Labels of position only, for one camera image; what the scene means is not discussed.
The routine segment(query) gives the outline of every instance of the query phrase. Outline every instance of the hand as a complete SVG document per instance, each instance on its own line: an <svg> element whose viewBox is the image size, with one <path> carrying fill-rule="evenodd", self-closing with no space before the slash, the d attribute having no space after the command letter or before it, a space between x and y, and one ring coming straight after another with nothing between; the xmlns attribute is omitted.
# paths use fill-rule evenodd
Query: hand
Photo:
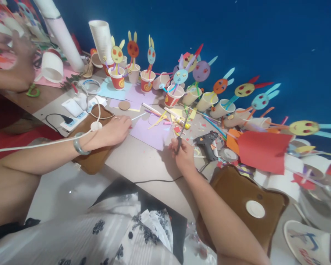
<svg viewBox="0 0 331 265"><path fill-rule="evenodd" d="M191 146L187 141L181 141L181 148L177 155L175 155L175 152L178 149L178 139L173 138L168 149L173 150L172 156L175 158L177 166L182 174L195 169L194 147Z"/></svg>
<svg viewBox="0 0 331 265"><path fill-rule="evenodd" d="M36 48L33 46L32 42L25 36L19 37L17 31L12 33L13 51L18 57L33 60L36 53Z"/></svg>
<svg viewBox="0 0 331 265"><path fill-rule="evenodd" d="M11 36L0 32L0 50L2 51L11 50L11 48L7 46L7 44L9 44L10 41L11 41Z"/></svg>
<svg viewBox="0 0 331 265"><path fill-rule="evenodd" d="M97 139L100 147L120 144L129 134L132 125L128 116L115 116L111 118L102 129L98 130Z"/></svg>

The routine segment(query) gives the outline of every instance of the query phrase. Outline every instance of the blue bunny face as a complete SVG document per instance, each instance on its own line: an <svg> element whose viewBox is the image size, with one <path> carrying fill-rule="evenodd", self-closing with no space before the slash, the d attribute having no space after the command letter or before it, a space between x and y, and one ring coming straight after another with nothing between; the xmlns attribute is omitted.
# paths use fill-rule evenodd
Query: blue bunny face
<svg viewBox="0 0 331 265"><path fill-rule="evenodd" d="M265 108L268 105L269 97L267 94L257 95L251 103L253 109L260 110Z"/></svg>

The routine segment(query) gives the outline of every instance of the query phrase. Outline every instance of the purple bunny face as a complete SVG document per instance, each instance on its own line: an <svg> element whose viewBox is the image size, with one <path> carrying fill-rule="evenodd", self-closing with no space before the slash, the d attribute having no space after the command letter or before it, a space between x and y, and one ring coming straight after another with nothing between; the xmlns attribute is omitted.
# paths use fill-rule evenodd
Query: purple bunny face
<svg viewBox="0 0 331 265"><path fill-rule="evenodd" d="M199 61L193 70L192 75L196 81L203 82L209 77L210 72L210 65L205 61Z"/></svg>

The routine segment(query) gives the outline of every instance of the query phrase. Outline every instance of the light blue paper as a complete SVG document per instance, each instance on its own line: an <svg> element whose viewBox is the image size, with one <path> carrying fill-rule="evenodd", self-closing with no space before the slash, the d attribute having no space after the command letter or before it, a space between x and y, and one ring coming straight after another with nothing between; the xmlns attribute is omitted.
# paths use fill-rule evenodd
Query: light blue paper
<svg viewBox="0 0 331 265"><path fill-rule="evenodd" d="M125 82L124 89L121 91L118 91L114 88L111 78L107 77L105 79L105 81L101 84L101 90L98 93L98 95L107 97L107 98L125 100L125 96L126 96L127 92L130 90L131 86L132 86L131 83Z"/></svg>

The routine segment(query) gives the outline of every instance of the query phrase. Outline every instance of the paper plate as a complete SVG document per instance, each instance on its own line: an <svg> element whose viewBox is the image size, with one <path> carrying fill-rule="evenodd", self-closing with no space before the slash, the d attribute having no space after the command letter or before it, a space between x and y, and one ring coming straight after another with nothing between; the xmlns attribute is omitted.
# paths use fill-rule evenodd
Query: paper plate
<svg viewBox="0 0 331 265"><path fill-rule="evenodd" d="M331 265L331 234L293 220L284 224L283 232L289 248L301 264Z"/></svg>

